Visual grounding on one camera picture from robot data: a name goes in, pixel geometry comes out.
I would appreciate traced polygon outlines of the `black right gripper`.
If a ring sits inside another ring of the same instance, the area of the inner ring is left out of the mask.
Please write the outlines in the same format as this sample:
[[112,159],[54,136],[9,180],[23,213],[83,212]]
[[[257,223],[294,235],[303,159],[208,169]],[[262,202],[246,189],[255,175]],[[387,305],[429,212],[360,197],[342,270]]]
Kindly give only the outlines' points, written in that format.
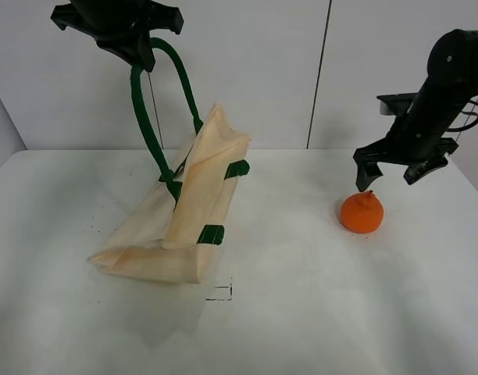
[[384,138],[354,153],[357,165],[355,185],[359,192],[383,176],[378,163],[408,166],[404,179],[413,185],[427,174],[446,167],[448,160],[438,147],[446,130],[459,115],[459,105],[442,95],[405,93],[379,95],[380,110],[395,116]]

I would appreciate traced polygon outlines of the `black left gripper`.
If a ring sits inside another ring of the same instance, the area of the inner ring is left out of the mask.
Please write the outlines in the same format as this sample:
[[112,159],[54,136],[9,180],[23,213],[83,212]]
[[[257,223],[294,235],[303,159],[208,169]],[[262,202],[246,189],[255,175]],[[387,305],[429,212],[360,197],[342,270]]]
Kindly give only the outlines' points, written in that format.
[[146,0],[71,0],[57,5],[51,20],[60,30],[71,27],[92,37],[100,49],[147,72],[155,65],[150,31],[179,34],[184,25],[177,7]]

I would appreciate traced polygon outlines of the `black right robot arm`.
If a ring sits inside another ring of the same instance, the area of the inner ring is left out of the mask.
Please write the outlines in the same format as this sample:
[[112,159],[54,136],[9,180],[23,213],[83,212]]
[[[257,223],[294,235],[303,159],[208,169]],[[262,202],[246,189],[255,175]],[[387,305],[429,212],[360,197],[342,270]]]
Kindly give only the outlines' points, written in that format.
[[453,122],[478,95],[478,30],[455,29],[434,45],[427,78],[416,93],[380,95],[380,112],[393,116],[386,136],[355,150],[356,187],[364,192],[382,177],[379,163],[403,165],[405,181],[414,184],[445,167],[458,145],[449,135],[478,124],[454,128]]

